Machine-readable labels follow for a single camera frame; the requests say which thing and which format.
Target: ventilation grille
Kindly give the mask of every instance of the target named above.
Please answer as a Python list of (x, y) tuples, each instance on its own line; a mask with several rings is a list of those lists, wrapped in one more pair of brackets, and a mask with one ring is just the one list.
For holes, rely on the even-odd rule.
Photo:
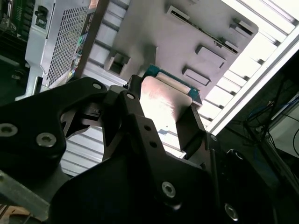
[(87, 9), (88, 7), (79, 7), (64, 11), (47, 75), (49, 87), (71, 67), (78, 38), (86, 20)]

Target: green circuit board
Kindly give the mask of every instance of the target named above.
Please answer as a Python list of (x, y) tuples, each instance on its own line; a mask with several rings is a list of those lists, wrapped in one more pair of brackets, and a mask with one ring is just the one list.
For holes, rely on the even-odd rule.
[(27, 41), (34, 13), (35, 1), (14, 0), (12, 1), (12, 7), (9, 7), (9, 3), (10, 1), (1, 0), (2, 20), (0, 29), (19, 39)]

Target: screw hole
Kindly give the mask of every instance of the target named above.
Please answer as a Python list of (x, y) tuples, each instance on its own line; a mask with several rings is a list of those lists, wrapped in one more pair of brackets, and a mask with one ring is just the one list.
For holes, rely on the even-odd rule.
[(150, 146), (152, 146), (153, 148), (157, 148), (157, 144), (153, 141), (149, 142)]
[(2, 127), (1, 131), (3, 133), (11, 133), (13, 131), (13, 129), (11, 127)]
[(165, 189), (169, 192), (169, 193), (172, 193), (172, 189), (170, 186), (166, 186)]
[(144, 128), (145, 128), (145, 130), (147, 130), (147, 131), (151, 131), (150, 126), (145, 125)]
[(129, 97), (130, 99), (135, 99), (135, 97), (130, 93), (127, 94), (127, 97)]
[(50, 142), (50, 141), (51, 141), (51, 138), (50, 138), (49, 136), (43, 136), (43, 137), (42, 137), (42, 140), (43, 140), (44, 142)]

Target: cable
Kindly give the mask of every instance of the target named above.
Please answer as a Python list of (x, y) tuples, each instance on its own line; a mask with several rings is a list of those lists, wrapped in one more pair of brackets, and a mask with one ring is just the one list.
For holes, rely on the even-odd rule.
[(293, 148), (295, 150), (295, 153), (299, 156), (299, 153), (298, 153), (298, 151), (296, 150), (296, 147), (295, 147), (295, 139), (296, 139), (296, 135), (298, 134), (298, 132), (299, 132), (299, 128), (298, 128), (298, 130), (296, 131), (296, 133), (294, 134), (294, 137), (293, 137)]
[(284, 115), (284, 116), (286, 116), (286, 117), (288, 117), (288, 118), (292, 118), (293, 120), (299, 122), (299, 120), (297, 120), (297, 119), (295, 119), (295, 118), (293, 118), (293, 117), (291, 117), (291, 116), (289, 116), (289, 115), (287, 115), (287, 114), (282, 113), (282, 115)]

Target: metal frame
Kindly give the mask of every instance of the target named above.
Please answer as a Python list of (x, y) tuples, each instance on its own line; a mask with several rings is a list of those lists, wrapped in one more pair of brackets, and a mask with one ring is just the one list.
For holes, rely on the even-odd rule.
[(85, 68), (88, 58), (89, 58), (89, 54), (92, 50), (93, 43), (98, 34), (98, 30), (103, 21), (103, 18), (104, 18), (104, 15), (107, 10), (109, 2), (110, 2), (109, 0), (99, 0), (99, 2), (98, 2), (97, 8), (96, 8), (94, 16), (93, 16), (93, 21), (90, 26), (86, 42), (84, 44), (84, 48), (82, 51), (82, 57), (81, 57), (80, 63), (78, 65), (75, 75), (74, 75), (74, 77), (76, 79), (79, 79), (82, 77), (84, 68)]
[[(25, 55), (25, 60), (30, 65), (28, 84), (25, 95), (20, 96), (17, 99), (34, 95), (36, 93), (36, 85), (39, 77), (44, 78), (42, 85), (46, 87), (49, 86), (46, 76), (49, 72), (53, 58), (63, 13), (65, 10), (78, 7), (87, 7), (87, 12), (90, 0), (45, 0), (42, 4), (36, 4), (34, 11), (36, 11), (40, 5), (46, 7), (49, 11), (47, 17), (48, 22), (46, 29), (43, 29), (36, 25), (37, 16), (35, 14), (33, 15)], [(59, 83), (64, 78), (65, 74), (63, 74), (55, 83)]]

